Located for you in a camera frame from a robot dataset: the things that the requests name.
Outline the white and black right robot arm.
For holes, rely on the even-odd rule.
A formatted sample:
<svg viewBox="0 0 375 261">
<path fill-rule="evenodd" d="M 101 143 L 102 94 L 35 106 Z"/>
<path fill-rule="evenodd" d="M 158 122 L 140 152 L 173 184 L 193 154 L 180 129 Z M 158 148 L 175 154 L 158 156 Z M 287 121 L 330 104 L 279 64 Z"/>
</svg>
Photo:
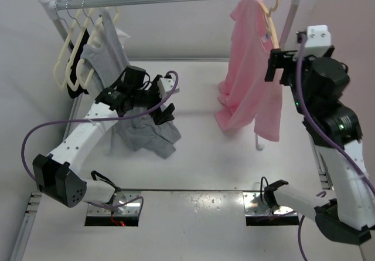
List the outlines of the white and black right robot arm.
<svg viewBox="0 0 375 261">
<path fill-rule="evenodd" d="M 309 196 L 278 180 L 265 187 L 263 199 L 270 208 L 285 205 L 313 220 L 329 240 L 362 245 L 374 231 L 374 193 L 360 163 L 362 129 L 356 113 L 340 102 L 350 82 L 347 66 L 331 57 L 298 56 L 297 51 L 274 49 L 265 80 L 282 70 L 280 83 L 291 89 L 303 125 L 326 164 L 336 196 Z"/>
</svg>

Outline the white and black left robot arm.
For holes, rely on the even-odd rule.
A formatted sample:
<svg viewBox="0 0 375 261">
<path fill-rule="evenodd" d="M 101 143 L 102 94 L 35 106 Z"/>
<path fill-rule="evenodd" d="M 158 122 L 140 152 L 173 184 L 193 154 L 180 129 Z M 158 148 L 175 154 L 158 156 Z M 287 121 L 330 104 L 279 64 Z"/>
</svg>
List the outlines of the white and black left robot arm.
<svg viewBox="0 0 375 261">
<path fill-rule="evenodd" d="M 115 82 L 95 98 L 83 119 L 72 119 L 76 128 L 48 155 L 39 154 L 32 162 L 38 190 L 65 205 L 80 202 L 116 209 L 114 197 L 120 191 L 111 180 L 93 172 L 92 179 L 79 177 L 81 167 L 96 144 L 117 123 L 149 114 L 156 125 L 173 120 L 173 104 L 161 106 L 176 92 L 178 74 L 170 70 L 145 80 L 146 70 L 127 66 Z"/>
</svg>

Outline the pink t shirt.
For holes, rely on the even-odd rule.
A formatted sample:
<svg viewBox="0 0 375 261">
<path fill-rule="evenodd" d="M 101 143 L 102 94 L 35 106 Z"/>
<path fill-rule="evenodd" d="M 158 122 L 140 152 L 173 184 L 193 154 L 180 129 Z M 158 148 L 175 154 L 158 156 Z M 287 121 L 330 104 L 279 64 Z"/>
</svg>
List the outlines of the pink t shirt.
<svg viewBox="0 0 375 261">
<path fill-rule="evenodd" d="M 268 59 L 276 41 L 266 27 L 262 0 L 241 0 L 231 12 L 234 29 L 228 71 L 219 83 L 223 108 L 215 114 L 223 131 L 251 123 L 254 132 L 268 141 L 279 141 L 282 86 L 265 81 Z"/>
</svg>

